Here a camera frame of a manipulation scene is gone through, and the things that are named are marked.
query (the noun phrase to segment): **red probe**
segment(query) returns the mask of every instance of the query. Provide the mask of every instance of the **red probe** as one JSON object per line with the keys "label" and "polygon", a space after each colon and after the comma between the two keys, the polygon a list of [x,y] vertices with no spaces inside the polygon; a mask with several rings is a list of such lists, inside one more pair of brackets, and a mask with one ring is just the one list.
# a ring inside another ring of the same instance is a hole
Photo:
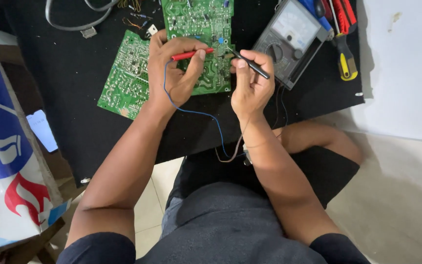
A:
{"label": "red probe", "polygon": [[[206,51],[206,54],[211,53],[214,51],[214,49],[212,47],[209,47],[207,49],[205,49],[204,51]],[[182,54],[177,54],[172,56],[172,60],[174,62],[179,61],[179,60],[184,60],[184,59],[189,59],[191,57],[193,57],[193,55],[195,55],[196,51],[190,51],[190,52],[185,52]]]}

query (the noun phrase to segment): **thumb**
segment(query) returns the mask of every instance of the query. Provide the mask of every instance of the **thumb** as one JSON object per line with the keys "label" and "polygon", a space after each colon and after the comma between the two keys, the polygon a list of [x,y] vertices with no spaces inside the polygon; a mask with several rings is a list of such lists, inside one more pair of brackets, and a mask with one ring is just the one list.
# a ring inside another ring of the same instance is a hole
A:
{"label": "thumb", "polygon": [[237,74],[236,90],[240,90],[242,92],[246,91],[250,87],[251,73],[250,73],[249,64],[243,59],[239,59],[237,61],[236,74]]}
{"label": "thumb", "polygon": [[187,71],[182,77],[182,83],[192,84],[193,88],[203,72],[203,62],[205,57],[206,52],[204,50],[199,49],[195,52],[195,55],[191,57],[190,64],[188,64]]}

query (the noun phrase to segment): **blue wire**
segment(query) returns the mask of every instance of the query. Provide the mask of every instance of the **blue wire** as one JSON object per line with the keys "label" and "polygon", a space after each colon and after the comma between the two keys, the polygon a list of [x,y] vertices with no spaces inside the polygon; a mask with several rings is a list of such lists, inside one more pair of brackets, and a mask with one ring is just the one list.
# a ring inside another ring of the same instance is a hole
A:
{"label": "blue wire", "polygon": [[287,110],[286,110],[286,106],[284,106],[284,103],[283,103],[283,94],[284,94],[285,89],[286,89],[286,87],[283,87],[283,92],[281,92],[281,104],[283,105],[284,113],[286,114],[286,125],[285,126],[287,126]]}
{"label": "blue wire", "polygon": [[167,96],[169,97],[170,102],[172,103],[172,105],[173,105],[175,108],[177,108],[177,110],[180,110],[180,111],[182,111],[182,112],[186,112],[186,113],[195,113],[195,114],[200,114],[200,115],[205,115],[205,116],[208,116],[208,117],[212,117],[212,118],[216,121],[216,123],[218,123],[219,133],[221,134],[222,150],[224,151],[224,154],[226,154],[226,156],[227,156],[228,158],[230,158],[230,156],[226,153],[226,150],[225,150],[225,148],[224,148],[224,138],[223,138],[223,136],[222,136],[221,126],[219,126],[219,121],[218,121],[218,119],[217,119],[217,118],[215,118],[213,115],[210,115],[210,114],[207,114],[207,113],[203,113],[203,112],[196,112],[196,111],[190,111],[190,110],[183,110],[183,109],[181,109],[180,107],[176,106],[176,105],[173,103],[172,98],[170,97],[170,94],[169,94],[169,93],[167,92],[167,90],[166,90],[166,70],[167,70],[167,65],[168,65],[169,63],[171,63],[171,62],[173,62],[173,60],[168,61],[168,62],[166,63],[165,68],[164,68],[164,91],[166,92]]}

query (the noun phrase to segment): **yellow screwdriver handle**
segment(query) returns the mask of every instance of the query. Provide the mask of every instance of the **yellow screwdriver handle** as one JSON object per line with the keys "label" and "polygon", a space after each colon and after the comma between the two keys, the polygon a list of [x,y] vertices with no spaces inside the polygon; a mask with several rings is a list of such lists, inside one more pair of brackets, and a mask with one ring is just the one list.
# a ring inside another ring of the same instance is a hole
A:
{"label": "yellow screwdriver handle", "polygon": [[346,35],[339,33],[335,37],[338,49],[338,68],[343,81],[350,81],[357,77],[355,58],[346,44]]}

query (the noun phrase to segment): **fingernail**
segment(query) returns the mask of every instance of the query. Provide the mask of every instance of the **fingernail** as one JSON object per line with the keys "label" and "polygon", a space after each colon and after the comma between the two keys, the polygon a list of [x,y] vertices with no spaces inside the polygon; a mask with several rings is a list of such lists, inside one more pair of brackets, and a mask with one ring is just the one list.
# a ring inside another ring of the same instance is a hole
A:
{"label": "fingernail", "polygon": [[245,64],[247,64],[247,62],[246,62],[246,61],[244,61],[243,59],[240,59],[240,60],[237,62],[237,66],[238,66],[238,68],[239,68],[239,69],[244,68],[244,67],[245,67]]}
{"label": "fingernail", "polygon": [[200,56],[201,60],[204,61],[204,58],[206,57],[206,52],[204,50],[199,50],[198,55]]}

